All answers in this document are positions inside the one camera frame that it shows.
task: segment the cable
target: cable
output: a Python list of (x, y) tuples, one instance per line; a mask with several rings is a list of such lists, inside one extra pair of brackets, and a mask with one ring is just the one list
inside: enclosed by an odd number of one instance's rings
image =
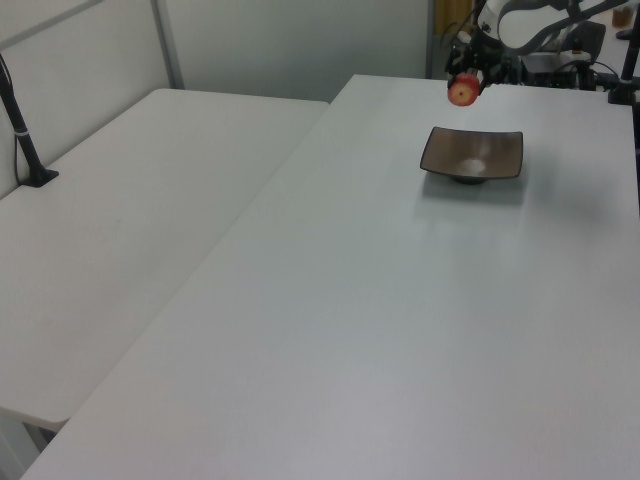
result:
[(11, 78), (11, 72), (9, 71), (9, 67), (7, 67), (7, 64), (4, 61), (4, 57), (2, 56), (2, 54), (0, 53), (0, 65), (2, 65), (2, 69), (4, 70), (4, 73), (7, 75), (7, 79), (9, 80), (9, 86), (11, 87), (11, 91), (13, 92), (13, 79)]
[(20, 181), (20, 175), (18, 175), (18, 136), (13, 136), (13, 174), (16, 177), (16, 183), (18, 186), (22, 186)]
[(597, 64), (597, 65), (602, 65), (604, 68), (606, 68), (606, 69), (607, 69), (607, 70), (609, 70), (611, 73), (613, 73), (613, 74), (616, 76), (616, 78), (617, 78), (618, 80), (620, 80), (620, 75), (618, 75), (618, 72), (616, 72), (616, 71), (615, 71), (613, 68), (611, 68), (609, 65), (605, 65), (605, 64), (604, 64), (604, 63), (602, 63), (602, 62), (593, 62), (593, 63), (595, 63), (595, 64)]
[(602, 62), (588, 62), (587, 60), (572, 60), (572, 61), (567, 62), (567, 63), (565, 63), (564, 65), (561, 65), (561, 66), (559, 66), (558, 68), (556, 68), (556, 69), (552, 72), (552, 74), (554, 74), (554, 73), (558, 73), (560, 70), (563, 70), (563, 69), (565, 69), (565, 68), (567, 68), (567, 67), (576, 66), (576, 65), (583, 65), (583, 64), (585, 64), (585, 65), (593, 65), (593, 64), (602, 65), (603, 67), (605, 67), (605, 68), (607, 68), (608, 70), (610, 70), (610, 71), (611, 71), (611, 72), (616, 76), (616, 78), (617, 78), (618, 80), (620, 79), (620, 77), (618, 76), (617, 72), (616, 72), (613, 68), (611, 68), (609, 65), (606, 65), (606, 64), (604, 64), (604, 63), (602, 63)]
[[(9, 72), (9, 67), (7, 67), (6, 62), (4, 61), (4, 57), (0, 53), (0, 66), (4, 70), (5, 75), (7, 76), (7, 80), (9, 80), (9, 86), (11, 87), (11, 91), (13, 92), (13, 79), (11, 78), (11, 72)], [(20, 181), (20, 175), (18, 175), (18, 136), (13, 134), (13, 174), (16, 177), (16, 183), (18, 186), (22, 185)]]

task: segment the wall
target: wall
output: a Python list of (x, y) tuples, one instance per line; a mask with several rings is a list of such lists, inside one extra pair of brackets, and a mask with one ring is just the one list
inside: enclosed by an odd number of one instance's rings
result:
[[(45, 165), (169, 84), (151, 0), (104, 0), (2, 53)], [(0, 108), (0, 198), (15, 186), (12, 156)]]
[(178, 83), (331, 101), (354, 73), (424, 78), (430, 0), (158, 0)]

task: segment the tabletop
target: tabletop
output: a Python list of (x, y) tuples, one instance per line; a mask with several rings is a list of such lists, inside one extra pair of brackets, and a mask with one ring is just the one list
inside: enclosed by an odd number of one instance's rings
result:
[[(524, 134), (516, 180), (419, 169)], [(354, 77), (25, 480), (640, 476), (631, 113)]]
[(0, 411), (57, 430), (327, 107), (158, 90), (0, 202)]

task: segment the red apple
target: red apple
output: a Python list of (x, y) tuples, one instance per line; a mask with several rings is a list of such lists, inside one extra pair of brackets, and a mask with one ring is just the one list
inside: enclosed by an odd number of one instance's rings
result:
[(480, 94), (480, 80), (470, 73), (461, 73), (449, 89), (449, 101), (458, 107), (468, 107)]

